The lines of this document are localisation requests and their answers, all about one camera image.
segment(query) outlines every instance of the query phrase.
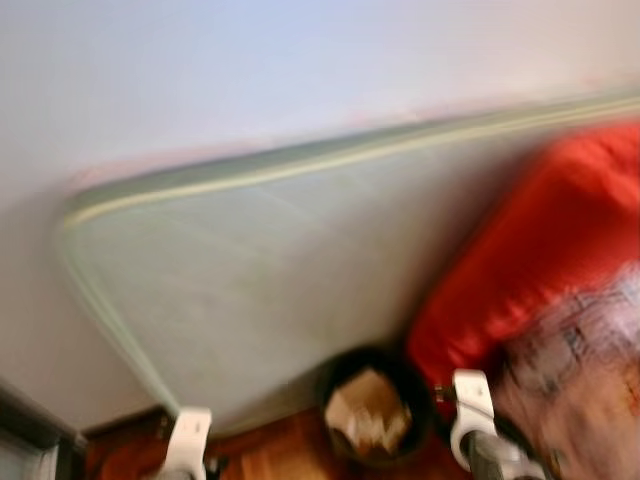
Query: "white wall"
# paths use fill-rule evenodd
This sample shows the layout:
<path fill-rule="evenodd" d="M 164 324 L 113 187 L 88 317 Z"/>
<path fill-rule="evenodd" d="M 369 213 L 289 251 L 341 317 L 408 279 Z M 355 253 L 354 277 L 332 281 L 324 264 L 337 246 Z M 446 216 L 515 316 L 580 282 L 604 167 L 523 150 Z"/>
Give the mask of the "white wall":
<path fill-rule="evenodd" d="M 82 169 L 639 76 L 637 0 L 0 0 L 0 378 L 78 428 L 151 402 L 50 255 Z"/>

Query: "red fabric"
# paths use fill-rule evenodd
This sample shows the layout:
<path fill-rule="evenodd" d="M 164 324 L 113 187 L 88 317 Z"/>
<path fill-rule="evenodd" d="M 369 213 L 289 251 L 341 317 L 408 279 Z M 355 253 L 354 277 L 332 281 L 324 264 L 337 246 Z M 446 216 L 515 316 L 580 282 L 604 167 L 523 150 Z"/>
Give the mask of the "red fabric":
<path fill-rule="evenodd" d="M 490 368 L 540 307 L 639 257 L 640 123 L 561 139 L 428 299 L 409 357 L 432 384 L 450 383 L 456 368 Z"/>

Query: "red cushion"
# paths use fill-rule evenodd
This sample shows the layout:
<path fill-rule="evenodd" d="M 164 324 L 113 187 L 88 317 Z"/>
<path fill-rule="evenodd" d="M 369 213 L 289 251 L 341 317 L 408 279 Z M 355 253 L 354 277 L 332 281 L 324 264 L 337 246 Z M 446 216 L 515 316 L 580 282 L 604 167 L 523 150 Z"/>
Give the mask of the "red cushion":
<path fill-rule="evenodd" d="M 490 368 L 540 307 L 640 257 L 639 166 L 640 123 L 589 130 L 540 154 L 418 315 L 408 353 L 428 381 Z"/>

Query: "white clamp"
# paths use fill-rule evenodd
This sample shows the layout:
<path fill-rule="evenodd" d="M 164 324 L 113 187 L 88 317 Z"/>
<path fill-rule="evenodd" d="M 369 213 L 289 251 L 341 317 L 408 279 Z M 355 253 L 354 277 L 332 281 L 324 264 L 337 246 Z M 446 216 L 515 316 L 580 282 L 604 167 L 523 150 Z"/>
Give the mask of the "white clamp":
<path fill-rule="evenodd" d="M 210 410 L 191 407 L 180 410 L 158 476 L 180 473 L 190 475 L 193 480 L 206 480 L 204 450 L 210 426 Z"/>
<path fill-rule="evenodd" d="M 471 432 L 497 435 L 493 421 L 493 402 L 486 375 L 479 370 L 456 370 L 453 374 L 458 416 L 451 430 L 451 452 L 462 468 L 471 471 L 461 449 L 462 440 Z"/>

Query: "mattress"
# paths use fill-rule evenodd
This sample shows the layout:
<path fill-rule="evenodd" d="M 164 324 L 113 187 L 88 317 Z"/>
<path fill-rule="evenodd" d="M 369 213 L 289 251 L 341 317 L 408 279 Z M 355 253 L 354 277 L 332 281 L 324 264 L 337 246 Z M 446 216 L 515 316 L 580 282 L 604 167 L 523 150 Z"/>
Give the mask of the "mattress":
<path fill-rule="evenodd" d="M 401 338 L 527 153 L 639 92 L 153 172 L 69 200 L 70 284 L 170 411 L 230 433 L 314 403 L 331 357 Z"/>

